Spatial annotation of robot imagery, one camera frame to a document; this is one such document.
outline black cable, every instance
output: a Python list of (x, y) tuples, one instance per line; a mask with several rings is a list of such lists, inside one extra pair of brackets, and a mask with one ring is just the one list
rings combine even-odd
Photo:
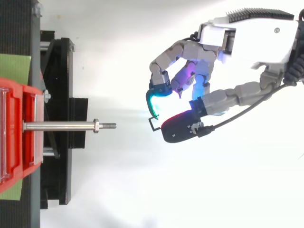
[(299, 20), (304, 20), (304, 9), (299, 13)]
[(271, 91), (270, 93), (264, 95), (261, 99), (259, 99), (257, 102), (255, 102), (254, 104), (252, 104), (250, 107), (248, 107), (247, 109), (243, 110), (242, 112), (236, 114), (235, 116), (215, 125), (215, 126), (210, 126), (212, 130), (215, 130), (219, 127), (222, 127), (236, 119), (238, 119), (239, 117), (241, 117), (242, 115), (248, 113), (249, 111), (251, 111), (252, 109), (254, 109), (255, 107), (257, 107), (259, 104), (261, 104), (263, 101), (269, 99), (273, 94), (275, 94), (276, 92), (280, 91), (283, 88), (286, 88), (288, 86), (296, 86), (297, 82), (304, 77), (304, 54), (301, 54), (294, 62), (293, 64), (289, 67), (289, 69), (287, 70), (287, 72), (285, 73), (284, 79), (283, 79), (283, 85), (279, 86), (278, 88), (274, 89), (273, 91)]
[(278, 88), (274, 89), (273, 91), (271, 91), (270, 93), (266, 94), (265, 96), (263, 96), (261, 99), (259, 99), (257, 102), (255, 102), (254, 104), (252, 104), (250, 107), (248, 107), (247, 109), (243, 110), (242, 112), (236, 114), (235, 116), (213, 126), (213, 129), (217, 129), (219, 127), (222, 127), (236, 119), (238, 119), (239, 117), (241, 117), (242, 115), (248, 113), (249, 111), (251, 111), (252, 109), (254, 109), (255, 107), (257, 107), (259, 104), (261, 104), (263, 101), (267, 100), (268, 98), (270, 98), (273, 94), (275, 94), (276, 92), (280, 91), (283, 88), (286, 88), (288, 86), (293, 86), (293, 84), (283, 84), (281, 86), (279, 86)]
[(199, 35), (199, 33), (198, 33), (198, 32), (195, 32), (194, 34), (191, 34), (190, 37), (185, 38), (185, 39), (183, 39), (183, 40), (185, 40), (185, 41), (199, 42), (198, 35)]

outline robotic hand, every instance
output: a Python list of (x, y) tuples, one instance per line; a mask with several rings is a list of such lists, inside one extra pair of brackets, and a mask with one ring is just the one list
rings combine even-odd
[[(152, 76), (146, 100), (154, 131), (161, 129), (164, 140), (181, 142), (202, 137), (237, 119), (274, 93), (287, 86), (296, 86), (304, 78), (304, 10), (299, 20), (292, 14), (273, 9), (242, 9), (203, 23), (190, 38), (177, 41), (151, 64)], [(179, 58), (186, 65), (169, 80), (166, 69)], [(209, 80), (216, 60), (228, 58), (248, 60), (252, 68), (266, 66), (260, 82), (248, 82), (234, 89), (209, 92)], [(151, 120), (158, 119), (156, 97), (167, 98), (187, 89), (196, 81), (192, 101), (155, 129)], [(236, 116), (215, 126), (204, 126), (200, 118), (217, 115), (235, 105), (249, 105)]]

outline red container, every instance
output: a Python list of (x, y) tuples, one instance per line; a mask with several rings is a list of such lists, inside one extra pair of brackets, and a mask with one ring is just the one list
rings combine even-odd
[[(24, 122), (44, 120), (44, 99), (40, 90), (23, 86)], [(25, 131), (23, 133), (23, 177), (35, 171), (43, 161), (43, 132)]]
[(0, 78), (0, 193), (23, 178), (22, 86)]
[(0, 78), (0, 193), (34, 172), (43, 160), (43, 132), (24, 132), (25, 122), (43, 121), (40, 90)]

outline white background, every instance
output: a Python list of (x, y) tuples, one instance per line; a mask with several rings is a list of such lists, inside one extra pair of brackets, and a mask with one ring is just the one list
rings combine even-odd
[[(297, 1), (40, 0), (41, 29), (68, 37), (74, 97), (88, 120), (116, 130), (88, 132), (74, 150), (72, 200), (49, 202), (42, 228), (303, 228), (304, 85), (287, 88), (204, 138), (168, 144), (150, 129), (149, 64), (200, 23), (242, 7), (298, 15)], [(180, 64), (169, 70), (174, 75)], [(216, 65), (211, 90), (258, 80), (260, 71)], [(218, 123), (223, 117), (203, 119)]]

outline green tape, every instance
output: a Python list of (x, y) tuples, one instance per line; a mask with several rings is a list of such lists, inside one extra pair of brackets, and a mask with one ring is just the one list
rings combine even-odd
[(0, 200), (20, 200), (22, 190), (22, 179), (19, 180), (13, 187), (7, 189), (0, 194)]
[[(19, 84), (28, 84), (31, 56), (0, 54), (0, 77)], [(0, 194), (0, 200), (20, 200), (22, 179), (13, 187)]]
[(0, 77), (28, 84), (31, 56), (0, 54)]

